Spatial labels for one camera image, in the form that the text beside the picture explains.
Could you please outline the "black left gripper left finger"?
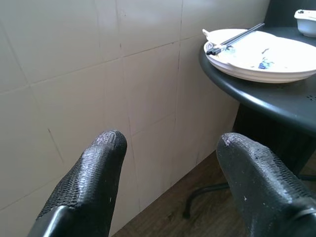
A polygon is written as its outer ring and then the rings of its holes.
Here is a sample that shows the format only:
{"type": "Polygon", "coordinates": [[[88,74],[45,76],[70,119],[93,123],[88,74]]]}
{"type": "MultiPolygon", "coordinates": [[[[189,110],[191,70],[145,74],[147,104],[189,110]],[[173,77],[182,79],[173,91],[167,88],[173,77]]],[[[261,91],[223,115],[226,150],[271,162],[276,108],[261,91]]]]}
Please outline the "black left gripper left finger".
{"type": "Polygon", "coordinates": [[[104,131],[56,185],[30,237],[107,237],[119,189],[127,140],[104,131]]]}

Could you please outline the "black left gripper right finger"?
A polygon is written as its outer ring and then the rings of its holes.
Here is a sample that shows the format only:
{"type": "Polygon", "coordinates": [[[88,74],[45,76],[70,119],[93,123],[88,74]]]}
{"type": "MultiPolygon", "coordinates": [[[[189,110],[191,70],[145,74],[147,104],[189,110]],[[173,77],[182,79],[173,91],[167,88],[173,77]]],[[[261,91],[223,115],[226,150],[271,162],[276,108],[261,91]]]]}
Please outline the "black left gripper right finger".
{"type": "Polygon", "coordinates": [[[249,236],[316,235],[316,195],[268,147],[231,132],[216,154],[249,236]]]}

